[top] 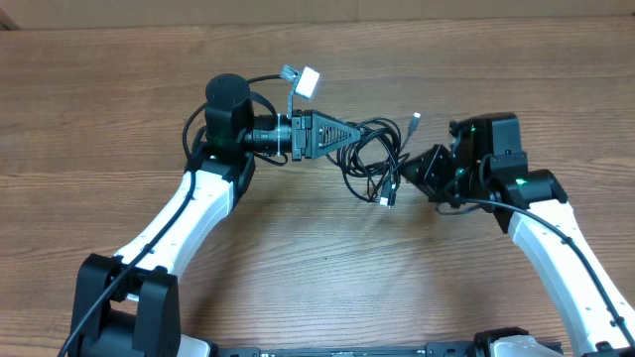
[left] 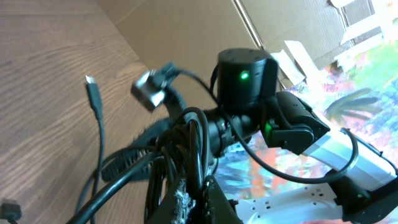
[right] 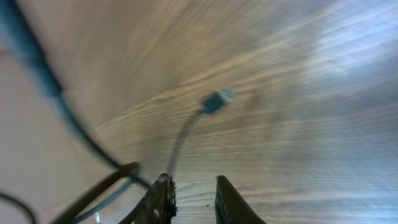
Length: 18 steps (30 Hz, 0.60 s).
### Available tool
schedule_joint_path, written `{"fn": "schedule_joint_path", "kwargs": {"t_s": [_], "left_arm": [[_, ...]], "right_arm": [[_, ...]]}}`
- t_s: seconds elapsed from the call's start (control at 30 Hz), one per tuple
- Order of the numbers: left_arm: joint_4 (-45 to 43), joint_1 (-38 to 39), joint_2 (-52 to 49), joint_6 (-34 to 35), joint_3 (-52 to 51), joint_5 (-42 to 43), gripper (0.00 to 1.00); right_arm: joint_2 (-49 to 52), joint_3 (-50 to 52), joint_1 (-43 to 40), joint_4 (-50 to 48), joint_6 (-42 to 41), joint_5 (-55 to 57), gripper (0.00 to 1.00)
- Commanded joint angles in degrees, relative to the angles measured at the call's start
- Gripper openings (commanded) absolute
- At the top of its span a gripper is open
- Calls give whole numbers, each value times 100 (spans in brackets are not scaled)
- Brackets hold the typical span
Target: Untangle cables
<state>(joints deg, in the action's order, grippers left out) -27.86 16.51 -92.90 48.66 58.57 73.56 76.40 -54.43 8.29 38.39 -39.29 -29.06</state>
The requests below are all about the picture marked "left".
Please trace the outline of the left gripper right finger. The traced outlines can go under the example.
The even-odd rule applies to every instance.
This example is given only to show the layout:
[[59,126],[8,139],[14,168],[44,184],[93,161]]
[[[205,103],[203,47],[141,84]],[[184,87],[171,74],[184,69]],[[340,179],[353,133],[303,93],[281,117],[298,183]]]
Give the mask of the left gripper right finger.
[[206,224],[242,224],[213,175],[203,187],[203,219]]

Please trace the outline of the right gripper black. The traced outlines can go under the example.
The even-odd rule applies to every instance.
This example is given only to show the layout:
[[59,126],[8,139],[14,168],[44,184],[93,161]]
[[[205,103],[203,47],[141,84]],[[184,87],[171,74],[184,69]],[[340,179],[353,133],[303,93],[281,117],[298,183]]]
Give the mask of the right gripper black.
[[[170,117],[176,118],[187,108],[183,96],[172,86],[165,89],[164,105]],[[213,157],[221,157],[224,151],[222,134],[224,118],[218,109],[205,110],[204,114],[208,120],[210,152]],[[155,147],[155,141],[166,130],[171,127],[172,118],[164,118],[148,126],[130,145],[112,153],[104,160],[101,177],[104,182],[110,182],[122,171],[133,165],[138,159],[146,155]]]

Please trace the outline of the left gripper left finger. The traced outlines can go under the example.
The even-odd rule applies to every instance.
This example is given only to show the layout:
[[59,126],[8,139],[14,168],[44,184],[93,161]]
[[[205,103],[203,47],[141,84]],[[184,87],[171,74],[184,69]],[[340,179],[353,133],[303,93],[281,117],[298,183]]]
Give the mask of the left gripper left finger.
[[196,200],[187,192],[187,181],[178,177],[170,186],[158,209],[149,216],[145,224],[186,224]]

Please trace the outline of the black USB cable thick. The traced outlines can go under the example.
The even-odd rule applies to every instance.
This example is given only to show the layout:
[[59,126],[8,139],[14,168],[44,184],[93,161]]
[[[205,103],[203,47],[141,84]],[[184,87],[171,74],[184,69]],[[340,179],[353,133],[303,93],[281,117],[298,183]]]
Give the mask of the black USB cable thick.
[[171,127],[155,141],[155,147],[122,171],[104,182],[101,170],[104,159],[84,186],[75,214],[69,223],[93,223],[96,213],[128,183],[147,179],[144,221],[159,207],[170,186],[178,177],[187,181],[187,192],[196,200],[188,223],[203,221],[203,187],[211,174],[208,120],[202,110],[191,107],[173,119]]

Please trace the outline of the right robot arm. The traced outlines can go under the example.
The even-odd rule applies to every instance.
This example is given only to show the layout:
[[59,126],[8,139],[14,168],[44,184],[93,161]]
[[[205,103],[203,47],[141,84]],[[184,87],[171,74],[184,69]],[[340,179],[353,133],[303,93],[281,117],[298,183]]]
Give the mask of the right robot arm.
[[[264,50],[220,52],[211,82],[216,107],[185,104],[172,87],[188,70],[168,63],[133,84],[131,93],[148,109],[165,105],[169,117],[148,127],[130,146],[105,161],[110,183],[149,154],[155,158],[127,178],[147,179],[146,223],[302,223],[341,219],[376,223],[397,208],[397,168],[349,129],[335,131],[287,91],[276,91],[278,63]],[[295,177],[249,156],[266,171],[299,183],[296,190],[252,200],[229,200],[215,179],[230,145],[248,147],[261,133],[268,147],[315,158],[330,170],[320,178]]]

